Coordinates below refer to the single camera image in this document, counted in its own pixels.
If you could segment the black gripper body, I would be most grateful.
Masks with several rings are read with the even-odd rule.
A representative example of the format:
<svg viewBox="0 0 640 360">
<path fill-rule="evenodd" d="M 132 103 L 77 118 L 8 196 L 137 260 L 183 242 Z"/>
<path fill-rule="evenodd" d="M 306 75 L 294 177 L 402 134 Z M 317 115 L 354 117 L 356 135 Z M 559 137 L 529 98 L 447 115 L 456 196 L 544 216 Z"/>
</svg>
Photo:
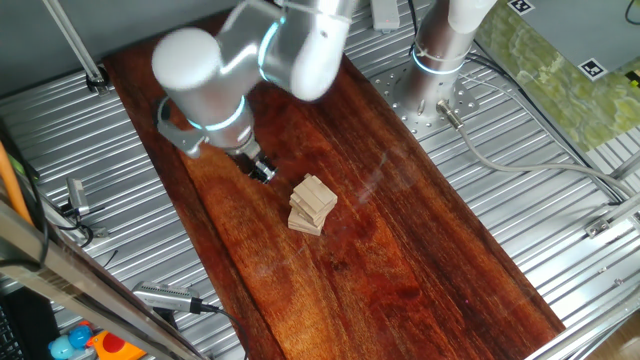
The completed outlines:
<svg viewBox="0 0 640 360">
<path fill-rule="evenodd" d="M 243 173 L 251 173 L 264 153 L 257 141 L 248 141 L 243 146 L 233 149 L 230 158 Z"/>
</svg>

